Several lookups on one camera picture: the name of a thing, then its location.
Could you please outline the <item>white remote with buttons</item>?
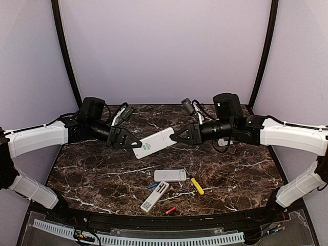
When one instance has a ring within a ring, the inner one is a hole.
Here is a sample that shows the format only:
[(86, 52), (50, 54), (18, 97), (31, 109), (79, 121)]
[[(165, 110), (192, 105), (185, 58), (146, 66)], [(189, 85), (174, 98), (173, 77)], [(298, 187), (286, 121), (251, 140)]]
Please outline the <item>white remote with buttons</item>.
[(135, 157), (141, 159), (176, 144), (177, 142), (170, 138), (172, 134), (174, 130), (169, 127), (141, 139), (141, 147), (133, 149)]

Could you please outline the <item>white battery cover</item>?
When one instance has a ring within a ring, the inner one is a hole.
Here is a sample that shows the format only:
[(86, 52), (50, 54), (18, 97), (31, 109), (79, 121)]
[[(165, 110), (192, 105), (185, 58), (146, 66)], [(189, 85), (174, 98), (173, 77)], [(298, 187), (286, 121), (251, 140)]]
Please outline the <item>white battery cover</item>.
[(219, 139), (218, 141), (217, 141), (217, 143), (218, 143), (218, 146), (219, 147), (225, 147), (225, 146), (228, 146), (229, 144), (230, 144), (230, 140), (228, 139), (228, 140), (224, 140), (223, 138), (221, 138), (221, 139)]

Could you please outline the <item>blue battery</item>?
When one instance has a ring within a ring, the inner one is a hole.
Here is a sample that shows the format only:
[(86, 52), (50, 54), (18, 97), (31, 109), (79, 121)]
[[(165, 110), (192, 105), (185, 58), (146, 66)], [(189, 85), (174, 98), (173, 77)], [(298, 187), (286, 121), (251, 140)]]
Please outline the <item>blue battery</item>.
[(149, 189), (155, 188), (155, 187), (157, 187), (157, 186), (158, 186), (158, 184), (155, 183), (155, 184), (153, 184), (153, 185), (151, 185), (151, 186), (148, 186), (147, 189), (149, 190)]

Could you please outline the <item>yellow handled screwdriver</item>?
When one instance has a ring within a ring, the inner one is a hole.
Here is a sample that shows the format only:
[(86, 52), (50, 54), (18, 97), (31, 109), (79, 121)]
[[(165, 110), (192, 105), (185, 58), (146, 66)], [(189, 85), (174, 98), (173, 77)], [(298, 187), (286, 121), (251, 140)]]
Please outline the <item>yellow handled screwdriver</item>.
[(197, 190), (197, 192), (200, 195), (204, 194), (204, 190), (201, 187), (201, 185), (198, 183), (198, 181), (195, 179), (195, 177), (193, 177), (192, 175), (189, 176), (191, 183), (193, 184), (193, 186), (195, 187), (195, 189)]

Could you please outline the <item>white remote with label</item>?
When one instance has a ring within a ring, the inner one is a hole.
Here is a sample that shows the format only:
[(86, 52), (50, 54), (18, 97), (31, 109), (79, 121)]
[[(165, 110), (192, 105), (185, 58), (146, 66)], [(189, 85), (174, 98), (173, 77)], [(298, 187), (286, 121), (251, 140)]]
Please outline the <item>white remote with label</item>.
[(166, 181), (161, 181), (148, 196), (148, 198), (142, 203), (140, 208), (144, 212), (149, 212), (155, 206), (155, 204), (161, 199), (163, 194), (167, 191), (170, 184)]

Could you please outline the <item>red orange battery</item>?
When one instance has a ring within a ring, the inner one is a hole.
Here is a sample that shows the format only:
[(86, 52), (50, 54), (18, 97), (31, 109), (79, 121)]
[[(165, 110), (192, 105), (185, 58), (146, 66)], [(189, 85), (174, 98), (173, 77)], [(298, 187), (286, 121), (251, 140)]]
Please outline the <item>red orange battery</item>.
[(166, 214), (171, 214), (172, 212), (176, 211), (176, 207), (172, 207), (166, 211)]

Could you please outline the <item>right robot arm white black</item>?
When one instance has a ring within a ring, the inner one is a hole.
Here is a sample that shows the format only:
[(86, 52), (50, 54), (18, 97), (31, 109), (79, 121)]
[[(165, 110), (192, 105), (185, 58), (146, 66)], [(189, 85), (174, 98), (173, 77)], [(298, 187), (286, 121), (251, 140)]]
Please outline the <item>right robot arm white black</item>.
[(221, 93), (213, 98), (217, 118), (204, 123), (193, 122), (170, 135), (176, 142), (195, 146), (208, 140), (233, 138), (250, 145), (282, 146), (317, 155), (302, 174), (273, 192), (261, 217), (273, 222), (281, 209), (289, 207), (315, 188), (327, 184), (327, 127), (308, 126), (280, 121), (272, 116), (244, 117), (239, 97)]

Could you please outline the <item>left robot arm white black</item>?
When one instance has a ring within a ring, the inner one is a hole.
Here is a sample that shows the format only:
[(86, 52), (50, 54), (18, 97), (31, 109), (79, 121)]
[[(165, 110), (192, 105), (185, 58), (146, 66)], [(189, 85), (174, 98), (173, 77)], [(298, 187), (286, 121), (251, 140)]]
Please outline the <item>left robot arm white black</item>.
[(61, 223), (72, 220), (72, 211), (63, 204), (65, 200), (52, 189), (30, 178), (15, 168), (13, 159), (50, 146), (72, 144), (95, 138), (114, 149), (133, 149), (142, 146), (141, 141), (120, 124), (130, 119), (134, 107), (126, 102), (114, 117), (102, 120), (106, 102), (86, 97), (75, 113), (61, 115), (54, 121), (18, 130), (1, 130), (1, 189), (10, 189), (41, 204)]

